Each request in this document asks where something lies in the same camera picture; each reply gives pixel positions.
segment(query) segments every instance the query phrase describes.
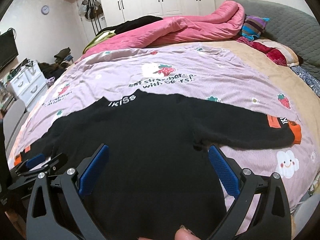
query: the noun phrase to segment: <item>striped pillow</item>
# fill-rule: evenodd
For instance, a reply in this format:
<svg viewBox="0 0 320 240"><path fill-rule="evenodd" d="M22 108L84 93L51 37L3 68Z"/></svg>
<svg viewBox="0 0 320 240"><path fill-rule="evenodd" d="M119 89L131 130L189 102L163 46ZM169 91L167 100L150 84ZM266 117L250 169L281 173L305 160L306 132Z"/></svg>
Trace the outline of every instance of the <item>striped pillow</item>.
<svg viewBox="0 0 320 240"><path fill-rule="evenodd" d="M249 41L254 41L254 38L259 38L264 33L269 20L269 18L247 15L239 34L246 37Z"/></svg>

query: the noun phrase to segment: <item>green blanket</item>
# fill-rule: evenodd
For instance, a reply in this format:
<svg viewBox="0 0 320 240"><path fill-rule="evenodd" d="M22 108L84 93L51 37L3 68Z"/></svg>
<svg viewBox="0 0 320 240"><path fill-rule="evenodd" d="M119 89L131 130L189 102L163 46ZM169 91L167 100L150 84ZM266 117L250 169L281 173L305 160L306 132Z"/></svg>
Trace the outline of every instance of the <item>green blanket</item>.
<svg viewBox="0 0 320 240"><path fill-rule="evenodd" d="M100 33L97 37L95 37L83 50L82 54L86 53L88 49L98 45L99 43L106 41L107 39L116 36L115 31L105 31Z"/></svg>

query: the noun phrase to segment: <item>cable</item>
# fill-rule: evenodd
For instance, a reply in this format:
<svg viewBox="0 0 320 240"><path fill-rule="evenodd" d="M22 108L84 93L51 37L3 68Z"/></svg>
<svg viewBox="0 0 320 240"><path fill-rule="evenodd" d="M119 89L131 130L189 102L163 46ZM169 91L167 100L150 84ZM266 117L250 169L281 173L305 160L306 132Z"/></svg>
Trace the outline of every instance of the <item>cable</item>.
<svg viewBox="0 0 320 240"><path fill-rule="evenodd" d="M17 32L16 32L16 30L15 30L14 28L9 28L8 31L9 31L9 30L12 30L12 31L13 31L13 37L14 37L14 40L16 40L16 37L17 37Z"/></svg>

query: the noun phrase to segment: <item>television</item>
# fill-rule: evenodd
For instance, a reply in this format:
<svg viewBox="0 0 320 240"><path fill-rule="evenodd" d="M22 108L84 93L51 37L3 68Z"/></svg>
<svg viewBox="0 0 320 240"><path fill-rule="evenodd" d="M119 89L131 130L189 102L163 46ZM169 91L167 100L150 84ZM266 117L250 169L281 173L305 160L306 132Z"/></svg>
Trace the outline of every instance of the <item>television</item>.
<svg viewBox="0 0 320 240"><path fill-rule="evenodd" d="M18 56L13 29L0 35L0 72Z"/></svg>

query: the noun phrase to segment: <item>pink comforter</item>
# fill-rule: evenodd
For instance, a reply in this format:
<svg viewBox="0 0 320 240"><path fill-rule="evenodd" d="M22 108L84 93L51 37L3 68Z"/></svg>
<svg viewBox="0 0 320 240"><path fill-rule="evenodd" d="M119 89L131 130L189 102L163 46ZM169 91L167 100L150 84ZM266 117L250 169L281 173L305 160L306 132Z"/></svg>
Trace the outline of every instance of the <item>pink comforter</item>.
<svg viewBox="0 0 320 240"><path fill-rule="evenodd" d="M219 41L235 36L244 23L244 8L226 0L207 16L168 17L116 35L89 49L80 60L103 51L139 48L193 41Z"/></svg>

